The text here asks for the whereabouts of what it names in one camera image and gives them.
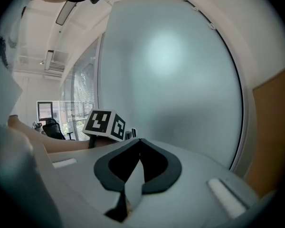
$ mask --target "white wall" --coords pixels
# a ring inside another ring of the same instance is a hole
[[[59,100],[59,79],[48,79],[38,74],[14,73],[22,94],[16,103],[19,119],[28,126],[38,120],[37,101]]]

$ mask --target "black office chair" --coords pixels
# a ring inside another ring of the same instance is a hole
[[[46,124],[43,126],[43,130],[47,134],[47,136],[50,138],[61,139],[61,140],[66,139],[60,130],[59,123],[57,123],[56,120],[53,118],[49,118],[46,120]],[[71,133],[73,133],[73,132],[69,132],[67,134],[68,134],[70,140],[74,140],[71,138]]]

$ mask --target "person's arm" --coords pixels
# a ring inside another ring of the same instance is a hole
[[[8,127],[11,127],[15,130],[22,132],[28,137],[30,141],[43,143],[48,153],[85,150],[88,149],[89,146],[89,141],[68,141],[68,140],[53,139],[44,136],[39,132],[37,132],[36,130],[22,123],[18,119],[18,116],[16,115],[10,116],[8,120]],[[101,140],[96,139],[95,147],[101,147],[115,142],[116,141],[111,139],[101,139]]]

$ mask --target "frosted glass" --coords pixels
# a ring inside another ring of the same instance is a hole
[[[206,19],[179,0],[113,5],[101,63],[103,107],[139,137],[203,153],[229,167],[241,126],[237,74]]]

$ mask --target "white device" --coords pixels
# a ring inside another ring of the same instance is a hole
[[[136,138],[137,137],[137,129],[131,128],[131,131],[132,131],[132,138]]]
[[[92,109],[82,132],[121,142],[125,140],[125,121],[114,110]]]

